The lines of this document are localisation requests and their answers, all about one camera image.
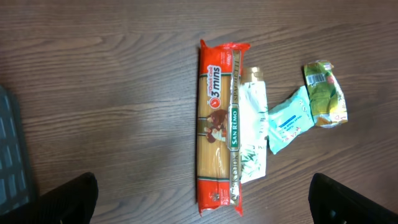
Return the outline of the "green snack packet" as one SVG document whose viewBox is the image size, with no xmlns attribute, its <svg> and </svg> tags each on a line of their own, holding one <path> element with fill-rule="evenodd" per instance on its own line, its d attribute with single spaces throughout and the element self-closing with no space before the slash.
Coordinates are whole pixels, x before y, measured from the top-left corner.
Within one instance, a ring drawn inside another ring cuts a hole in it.
<svg viewBox="0 0 398 224">
<path fill-rule="evenodd" d="M 343 91 L 328 60 L 317 60 L 303 66 L 313 121 L 321 128 L 334 128 L 348 121 Z"/>
</svg>

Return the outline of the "red spaghetti packet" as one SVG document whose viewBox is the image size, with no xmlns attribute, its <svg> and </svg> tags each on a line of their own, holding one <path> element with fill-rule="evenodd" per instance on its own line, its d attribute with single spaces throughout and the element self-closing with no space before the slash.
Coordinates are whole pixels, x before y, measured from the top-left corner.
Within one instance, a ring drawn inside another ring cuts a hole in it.
<svg viewBox="0 0 398 224">
<path fill-rule="evenodd" d="M 200 42 L 197 99 L 198 211 L 233 207 L 243 214 L 239 85 L 250 44 Z"/>
</svg>

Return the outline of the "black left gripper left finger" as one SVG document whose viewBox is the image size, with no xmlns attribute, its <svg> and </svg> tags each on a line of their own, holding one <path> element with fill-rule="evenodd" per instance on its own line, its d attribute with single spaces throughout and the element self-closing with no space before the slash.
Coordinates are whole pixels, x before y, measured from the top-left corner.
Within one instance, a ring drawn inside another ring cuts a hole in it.
<svg viewBox="0 0 398 224">
<path fill-rule="evenodd" d="M 89 224 L 98 199 L 94 173 L 86 172 L 5 215 L 1 224 Z"/>
</svg>

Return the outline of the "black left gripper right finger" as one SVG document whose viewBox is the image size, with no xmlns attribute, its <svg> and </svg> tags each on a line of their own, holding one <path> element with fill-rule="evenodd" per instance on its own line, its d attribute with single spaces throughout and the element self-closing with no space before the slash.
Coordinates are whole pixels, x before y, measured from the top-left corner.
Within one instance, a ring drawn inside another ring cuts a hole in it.
<svg viewBox="0 0 398 224">
<path fill-rule="evenodd" d="M 314 174 L 308 193 L 314 224 L 397 224 L 397 214 L 325 174 Z"/>
</svg>

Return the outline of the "white tube gold cap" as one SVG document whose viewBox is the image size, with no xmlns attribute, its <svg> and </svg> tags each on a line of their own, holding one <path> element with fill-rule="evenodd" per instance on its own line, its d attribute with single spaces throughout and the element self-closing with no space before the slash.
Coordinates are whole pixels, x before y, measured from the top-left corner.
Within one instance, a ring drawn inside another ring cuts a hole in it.
<svg viewBox="0 0 398 224">
<path fill-rule="evenodd" d="M 246 67 L 239 86 L 241 183 L 266 175 L 269 116 L 259 67 Z"/>
</svg>

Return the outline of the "teal wet wipes packet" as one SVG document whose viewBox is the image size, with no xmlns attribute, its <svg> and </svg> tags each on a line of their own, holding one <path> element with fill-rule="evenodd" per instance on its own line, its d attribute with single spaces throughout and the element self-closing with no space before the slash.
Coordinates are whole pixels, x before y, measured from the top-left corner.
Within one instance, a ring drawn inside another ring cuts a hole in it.
<svg viewBox="0 0 398 224">
<path fill-rule="evenodd" d="M 273 154 L 314 126 L 306 86 L 269 111 L 269 147 Z"/>
</svg>

